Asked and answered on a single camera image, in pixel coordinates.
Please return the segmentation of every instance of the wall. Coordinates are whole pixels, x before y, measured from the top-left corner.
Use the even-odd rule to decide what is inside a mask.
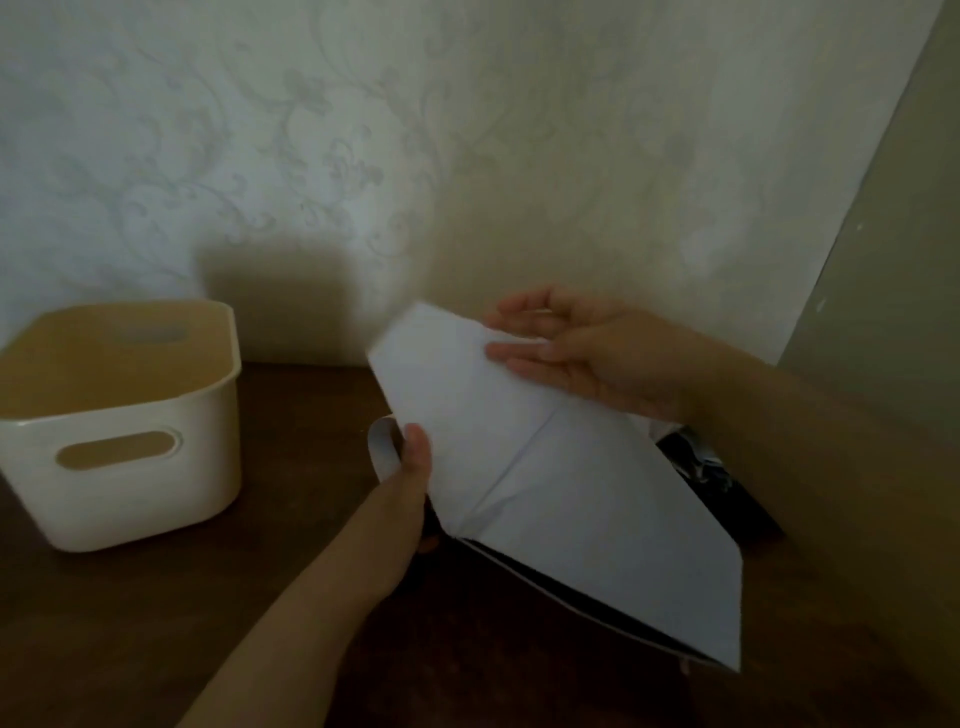
[[[5,0],[0,341],[210,295],[360,361],[565,281],[776,359],[938,0]]]
[[[960,443],[960,0],[947,0],[783,366]]]

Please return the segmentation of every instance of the gray wall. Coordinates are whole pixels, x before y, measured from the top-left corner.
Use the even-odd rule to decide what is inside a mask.
[[[782,360],[960,443],[960,0],[946,0]]]

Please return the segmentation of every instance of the white wallpaper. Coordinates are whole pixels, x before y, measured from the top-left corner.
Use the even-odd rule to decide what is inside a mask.
[[[210,295],[359,361],[414,295],[624,295],[782,351],[937,0],[4,0],[0,341]]]

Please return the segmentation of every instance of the hand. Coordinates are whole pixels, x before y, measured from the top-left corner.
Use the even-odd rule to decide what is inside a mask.
[[[407,571],[423,528],[430,480],[430,441],[419,425],[404,428],[400,469],[377,485],[318,557],[336,572],[336,589],[372,608]]]
[[[515,374],[685,425],[702,414],[710,388],[751,358],[647,311],[554,286],[508,296],[484,323],[548,340],[487,345],[487,357]]]

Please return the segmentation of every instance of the white plastic basket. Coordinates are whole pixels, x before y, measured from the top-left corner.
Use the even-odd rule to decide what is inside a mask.
[[[0,470],[64,551],[208,519],[240,489],[239,374],[223,303],[45,314],[0,352]]]

